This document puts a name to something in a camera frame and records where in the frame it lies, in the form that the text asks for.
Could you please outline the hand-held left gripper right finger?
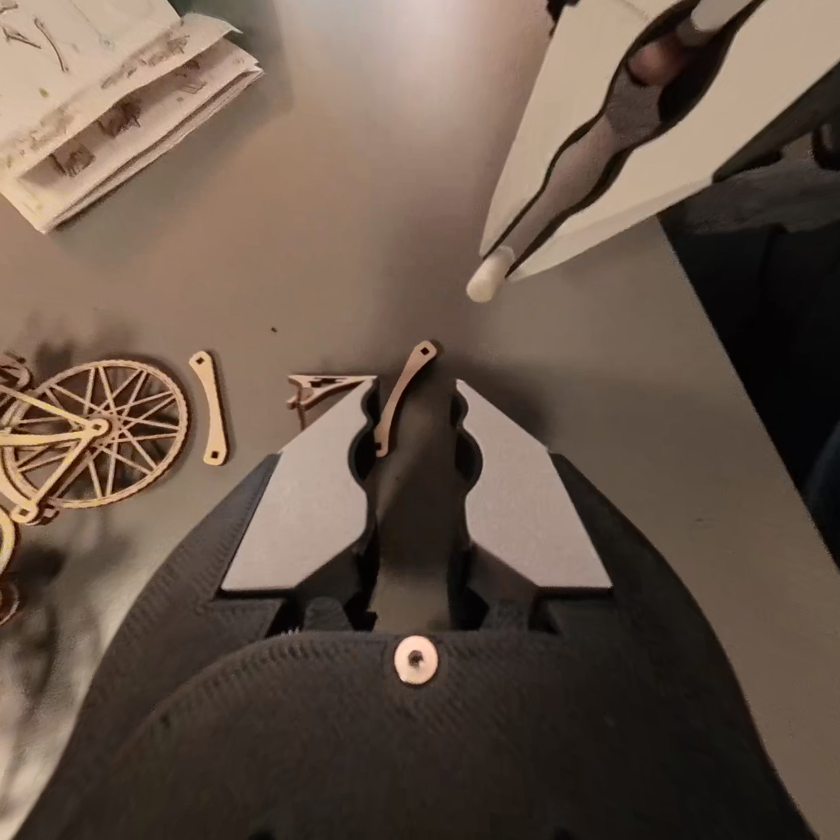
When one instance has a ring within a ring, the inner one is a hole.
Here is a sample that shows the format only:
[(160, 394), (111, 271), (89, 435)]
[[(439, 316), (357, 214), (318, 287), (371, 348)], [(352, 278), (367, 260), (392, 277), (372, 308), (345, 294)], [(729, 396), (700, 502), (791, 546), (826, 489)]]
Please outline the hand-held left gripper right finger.
[(462, 490), (451, 553), (451, 618), (511, 603), (609, 596), (613, 583), (550, 451), (467, 381), (451, 400)]

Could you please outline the wooden bicycle model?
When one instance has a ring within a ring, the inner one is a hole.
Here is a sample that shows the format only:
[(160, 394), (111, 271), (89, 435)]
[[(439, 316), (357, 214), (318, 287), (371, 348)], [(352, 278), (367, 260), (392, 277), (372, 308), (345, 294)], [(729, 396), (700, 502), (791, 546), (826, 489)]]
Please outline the wooden bicycle model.
[(7, 578), (20, 530), (152, 487), (182, 452), (190, 407), (175, 379), (144, 362), (94, 361), (36, 383), (10, 353), (2, 354), (1, 397), (5, 625), (21, 604)]

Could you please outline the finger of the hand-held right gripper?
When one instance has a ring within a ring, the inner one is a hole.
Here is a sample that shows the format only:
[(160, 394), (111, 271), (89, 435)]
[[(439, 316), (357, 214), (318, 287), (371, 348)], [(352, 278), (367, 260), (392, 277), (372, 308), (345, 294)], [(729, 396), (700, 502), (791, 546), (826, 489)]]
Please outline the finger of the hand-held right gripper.
[(658, 99), (660, 124), (592, 202), (508, 278), (562, 264), (712, 185), (715, 171), (838, 66), (838, 2), (731, 2), (737, 14)]
[(524, 259), (655, 134), (662, 87), (633, 81), (627, 59), (684, 5), (583, 1), (562, 11), (491, 199), (481, 257), (502, 246)]

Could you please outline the paper instruction booklet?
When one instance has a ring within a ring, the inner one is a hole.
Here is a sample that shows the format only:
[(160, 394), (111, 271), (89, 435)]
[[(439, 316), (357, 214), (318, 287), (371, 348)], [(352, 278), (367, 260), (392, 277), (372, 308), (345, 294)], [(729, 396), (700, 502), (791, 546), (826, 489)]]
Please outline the paper instruction booklet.
[(263, 74), (223, 19), (166, 1), (1, 2), (1, 187), (42, 234)]

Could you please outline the curved wooden strip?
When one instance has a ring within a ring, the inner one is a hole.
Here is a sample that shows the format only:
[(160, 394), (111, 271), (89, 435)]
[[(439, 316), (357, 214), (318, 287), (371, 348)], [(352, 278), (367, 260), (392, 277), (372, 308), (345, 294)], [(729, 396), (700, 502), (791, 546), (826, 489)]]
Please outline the curved wooden strip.
[(199, 350), (188, 363), (201, 384), (208, 411), (203, 462), (211, 467), (224, 466), (229, 455), (228, 431), (214, 357), (206, 350)]
[(418, 343), (409, 353), (374, 429), (374, 450), (378, 459), (385, 458), (391, 451), (392, 431), (410, 385), (436, 359), (437, 355), (438, 348), (432, 340)]

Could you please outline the person's right hand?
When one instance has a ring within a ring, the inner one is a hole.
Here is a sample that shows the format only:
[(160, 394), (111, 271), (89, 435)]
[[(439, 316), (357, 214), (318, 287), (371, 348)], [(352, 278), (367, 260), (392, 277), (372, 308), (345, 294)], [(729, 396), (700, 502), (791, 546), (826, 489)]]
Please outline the person's right hand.
[(627, 72), (636, 83), (663, 87), (686, 66), (690, 55), (675, 33), (645, 44), (627, 61)]

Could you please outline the wooden triangular stand piece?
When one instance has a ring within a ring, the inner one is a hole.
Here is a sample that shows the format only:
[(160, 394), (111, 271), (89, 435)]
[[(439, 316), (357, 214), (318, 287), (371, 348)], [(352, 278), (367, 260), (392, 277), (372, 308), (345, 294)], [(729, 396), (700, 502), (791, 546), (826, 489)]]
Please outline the wooden triangular stand piece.
[(295, 389), (287, 399), (287, 409), (296, 414), (302, 431), (308, 425), (308, 413), (312, 408), (352, 391), (359, 385), (375, 383), (378, 377), (353, 374), (289, 374), (287, 381)]

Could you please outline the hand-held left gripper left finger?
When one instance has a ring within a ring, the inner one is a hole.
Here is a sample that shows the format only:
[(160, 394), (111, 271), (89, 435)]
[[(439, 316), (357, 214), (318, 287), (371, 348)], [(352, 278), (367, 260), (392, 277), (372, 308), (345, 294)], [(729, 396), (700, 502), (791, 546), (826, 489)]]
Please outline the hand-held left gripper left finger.
[(380, 383), (361, 377), (278, 454), (221, 582), (230, 596), (338, 601), (367, 621), (379, 571), (373, 429)]

